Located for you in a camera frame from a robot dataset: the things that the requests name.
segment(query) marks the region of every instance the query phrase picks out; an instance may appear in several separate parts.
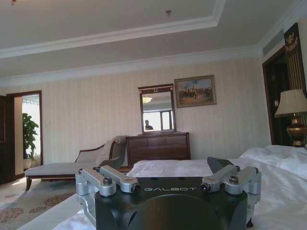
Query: wooden dresser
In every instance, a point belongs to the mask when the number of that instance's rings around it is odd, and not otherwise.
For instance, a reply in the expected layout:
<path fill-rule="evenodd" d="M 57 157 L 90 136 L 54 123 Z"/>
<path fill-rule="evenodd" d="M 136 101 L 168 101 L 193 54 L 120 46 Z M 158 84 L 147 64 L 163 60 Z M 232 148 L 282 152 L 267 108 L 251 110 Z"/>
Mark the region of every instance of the wooden dresser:
<path fill-rule="evenodd" d="M 189 133 L 126 137 L 128 165 L 142 160 L 190 160 Z"/>

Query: reflected person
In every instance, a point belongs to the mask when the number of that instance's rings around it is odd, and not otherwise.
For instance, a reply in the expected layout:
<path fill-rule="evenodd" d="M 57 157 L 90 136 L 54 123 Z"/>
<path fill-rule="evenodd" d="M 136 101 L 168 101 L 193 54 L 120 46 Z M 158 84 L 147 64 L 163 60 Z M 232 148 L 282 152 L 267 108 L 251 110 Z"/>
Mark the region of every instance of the reflected person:
<path fill-rule="evenodd" d="M 148 120 L 145 120 L 145 130 L 153 130 L 154 128 L 152 126 L 149 125 L 149 121 Z"/>

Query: chaise lounge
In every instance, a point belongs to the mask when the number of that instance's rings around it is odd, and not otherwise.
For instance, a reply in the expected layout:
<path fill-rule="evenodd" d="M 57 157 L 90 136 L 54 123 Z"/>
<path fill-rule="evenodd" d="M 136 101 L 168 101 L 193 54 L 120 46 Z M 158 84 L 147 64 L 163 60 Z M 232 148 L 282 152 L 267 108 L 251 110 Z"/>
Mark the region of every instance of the chaise lounge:
<path fill-rule="evenodd" d="M 74 179 L 78 169 L 110 165 L 118 169 L 124 162 L 126 136 L 116 136 L 106 144 L 81 150 L 75 162 L 52 163 L 30 168 L 24 172 L 27 180 L 26 191 L 30 189 L 32 179 L 66 180 Z"/>

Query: wooden chair leg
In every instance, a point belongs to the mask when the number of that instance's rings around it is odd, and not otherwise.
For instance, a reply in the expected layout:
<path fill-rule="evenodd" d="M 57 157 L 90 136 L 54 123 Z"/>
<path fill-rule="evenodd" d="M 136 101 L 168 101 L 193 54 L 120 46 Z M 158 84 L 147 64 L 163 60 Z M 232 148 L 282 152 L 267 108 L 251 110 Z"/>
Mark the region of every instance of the wooden chair leg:
<path fill-rule="evenodd" d="M 31 187 L 31 183 L 32 183 L 32 179 L 30 179 L 29 177 L 27 177 L 27 187 L 25 188 L 26 191 L 28 191 Z"/>

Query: patterned carpet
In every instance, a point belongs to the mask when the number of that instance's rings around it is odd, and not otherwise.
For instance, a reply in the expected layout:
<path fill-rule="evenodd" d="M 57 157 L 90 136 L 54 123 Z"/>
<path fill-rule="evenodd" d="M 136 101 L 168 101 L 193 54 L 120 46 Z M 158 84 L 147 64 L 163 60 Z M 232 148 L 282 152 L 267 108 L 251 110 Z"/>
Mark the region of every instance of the patterned carpet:
<path fill-rule="evenodd" d="M 75 193 L 74 181 L 33 180 L 25 192 L 25 178 L 0 185 L 0 230 L 16 230 Z"/>

